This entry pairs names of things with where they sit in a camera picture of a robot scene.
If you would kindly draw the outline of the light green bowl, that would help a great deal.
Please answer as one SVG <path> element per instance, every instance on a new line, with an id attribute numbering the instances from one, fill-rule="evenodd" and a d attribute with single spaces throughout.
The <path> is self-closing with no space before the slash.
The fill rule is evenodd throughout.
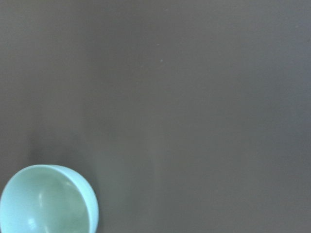
<path id="1" fill-rule="evenodd" d="M 2 233 L 95 233 L 99 205 L 89 182 L 59 165 L 18 171 L 0 197 Z"/>

